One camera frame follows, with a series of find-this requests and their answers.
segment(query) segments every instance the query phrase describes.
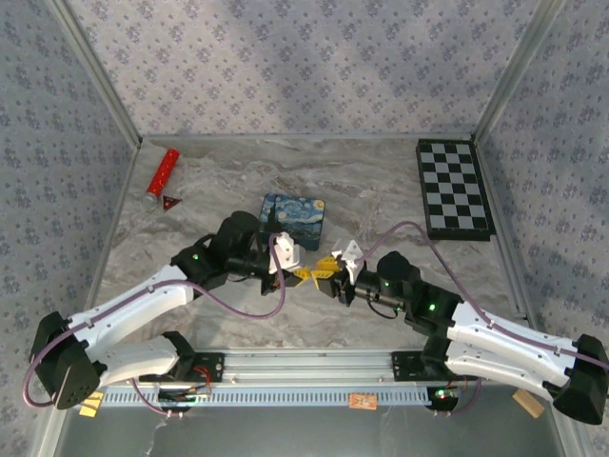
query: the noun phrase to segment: black and white checkerboard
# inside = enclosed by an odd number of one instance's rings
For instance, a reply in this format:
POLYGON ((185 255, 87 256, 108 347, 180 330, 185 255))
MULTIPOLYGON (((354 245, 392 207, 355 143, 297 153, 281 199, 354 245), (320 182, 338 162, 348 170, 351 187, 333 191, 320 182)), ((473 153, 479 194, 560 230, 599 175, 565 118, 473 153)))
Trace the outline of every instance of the black and white checkerboard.
POLYGON ((495 226, 474 144, 421 140, 417 160, 429 238, 490 241, 495 226))

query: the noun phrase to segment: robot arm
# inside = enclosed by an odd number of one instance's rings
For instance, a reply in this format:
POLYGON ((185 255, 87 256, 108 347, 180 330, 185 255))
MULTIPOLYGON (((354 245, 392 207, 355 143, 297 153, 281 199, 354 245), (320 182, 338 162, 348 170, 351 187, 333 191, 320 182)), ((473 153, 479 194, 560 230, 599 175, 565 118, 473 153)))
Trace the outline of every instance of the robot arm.
MULTIPOLYGON (((269 250, 262 249, 259 236, 255 216, 234 212, 215 235, 183 249, 170 265, 135 288, 68 319, 58 312, 43 318, 31 360, 62 333, 66 337, 35 369, 54 405, 73 407, 99 386, 143 375, 187 379, 195 352, 178 332, 166 332, 143 343, 119 342, 161 314, 190 303, 200 295, 196 288, 203 292, 222 286, 229 274, 259 279, 262 294, 276 290, 278 266, 269 250)), ((296 286, 301 279, 292 272, 301 265, 302 248, 286 233, 275 241, 285 285, 296 286)))
POLYGON ((530 390, 552 401, 564 414, 600 424, 609 376, 581 360, 607 364, 602 343, 589 335, 578 341, 520 326, 463 301, 421 279, 421 272, 397 251, 385 255, 377 272, 369 271, 354 241, 332 249, 337 270, 313 272, 320 291, 350 306, 356 298, 404 313, 404 322, 429 336, 422 362, 429 373, 474 375, 530 390))

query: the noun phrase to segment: patterned wallpaper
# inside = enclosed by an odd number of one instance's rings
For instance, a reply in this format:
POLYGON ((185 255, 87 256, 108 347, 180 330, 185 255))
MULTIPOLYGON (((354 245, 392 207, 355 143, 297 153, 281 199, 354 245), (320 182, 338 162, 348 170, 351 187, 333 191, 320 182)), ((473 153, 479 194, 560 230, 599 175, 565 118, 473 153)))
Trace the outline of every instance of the patterned wallpaper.
MULTIPOLYGON (((483 148, 548 330, 609 346, 609 5, 567 2, 483 148)), ((609 413, 590 427, 609 455, 609 413)))
POLYGON ((143 135, 473 131, 538 0, 69 0, 143 135))
POLYGON ((131 151, 46 7, 0 12, 0 455, 12 457, 36 416, 20 391, 38 320, 84 305, 131 151))

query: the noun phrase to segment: orange label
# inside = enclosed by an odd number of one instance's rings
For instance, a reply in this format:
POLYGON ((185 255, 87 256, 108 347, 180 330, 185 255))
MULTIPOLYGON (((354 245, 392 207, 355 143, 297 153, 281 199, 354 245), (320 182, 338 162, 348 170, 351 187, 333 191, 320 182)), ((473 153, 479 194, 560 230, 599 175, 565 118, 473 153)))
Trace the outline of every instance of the orange label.
POLYGON ((377 408, 377 396, 374 393, 352 393, 349 395, 349 407, 374 411, 377 408))

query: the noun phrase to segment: red triangle block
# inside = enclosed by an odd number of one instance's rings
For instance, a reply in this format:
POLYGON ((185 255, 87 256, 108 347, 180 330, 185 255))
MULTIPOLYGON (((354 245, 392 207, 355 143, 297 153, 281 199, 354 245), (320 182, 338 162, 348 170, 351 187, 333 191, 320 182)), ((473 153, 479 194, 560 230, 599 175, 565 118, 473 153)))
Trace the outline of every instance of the red triangle block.
POLYGON ((166 195, 163 195, 163 211, 172 209, 181 201, 182 201, 181 198, 173 198, 173 197, 167 197, 166 195))

